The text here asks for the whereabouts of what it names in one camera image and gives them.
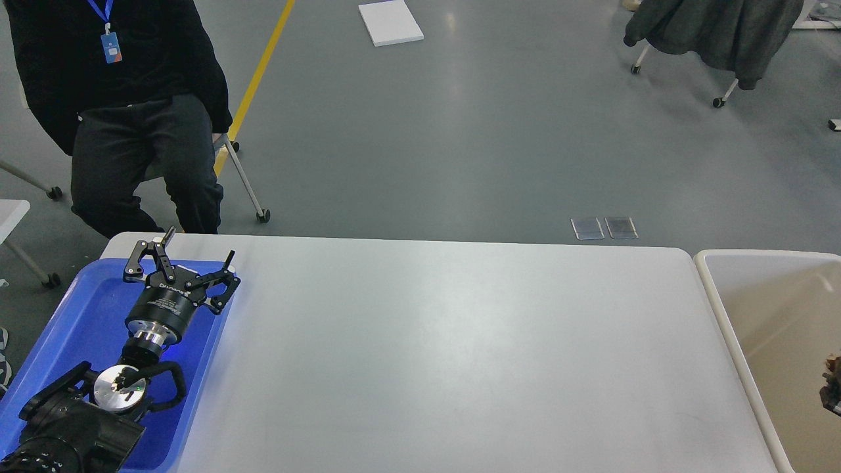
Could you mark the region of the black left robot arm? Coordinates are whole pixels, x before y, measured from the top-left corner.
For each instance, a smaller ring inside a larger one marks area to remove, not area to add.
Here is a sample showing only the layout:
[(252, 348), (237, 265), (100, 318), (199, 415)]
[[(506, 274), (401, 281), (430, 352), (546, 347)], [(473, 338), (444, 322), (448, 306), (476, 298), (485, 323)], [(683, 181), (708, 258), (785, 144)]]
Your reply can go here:
[(2, 400), (3, 472), (165, 472), (181, 454), (240, 284), (172, 261), (173, 236), (81, 270)]

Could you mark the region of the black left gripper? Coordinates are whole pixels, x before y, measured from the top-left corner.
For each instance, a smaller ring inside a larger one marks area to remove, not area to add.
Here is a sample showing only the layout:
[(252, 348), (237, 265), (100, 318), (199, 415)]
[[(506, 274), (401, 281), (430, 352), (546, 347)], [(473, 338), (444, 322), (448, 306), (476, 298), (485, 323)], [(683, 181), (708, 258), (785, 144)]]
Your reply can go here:
[[(235, 251), (229, 251), (221, 269), (206, 275), (182, 265), (173, 266), (166, 254), (166, 246), (176, 233), (170, 227), (159, 242), (138, 240), (124, 266), (124, 282), (141, 282), (141, 291), (130, 309), (124, 325), (130, 338), (146, 338), (159, 346), (177, 344), (200, 305), (219, 315), (241, 282), (229, 266)], [(145, 273), (141, 261), (151, 257), (155, 271)], [(225, 290), (208, 297), (207, 291), (218, 285)]]

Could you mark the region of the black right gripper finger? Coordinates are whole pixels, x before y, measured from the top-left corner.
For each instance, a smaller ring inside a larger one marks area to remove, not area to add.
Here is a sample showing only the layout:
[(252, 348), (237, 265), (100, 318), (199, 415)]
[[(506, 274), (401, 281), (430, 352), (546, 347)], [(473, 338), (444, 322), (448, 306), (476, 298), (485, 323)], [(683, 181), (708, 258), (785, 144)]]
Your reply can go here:
[(840, 416), (840, 386), (838, 381), (827, 381), (820, 389), (823, 408)]

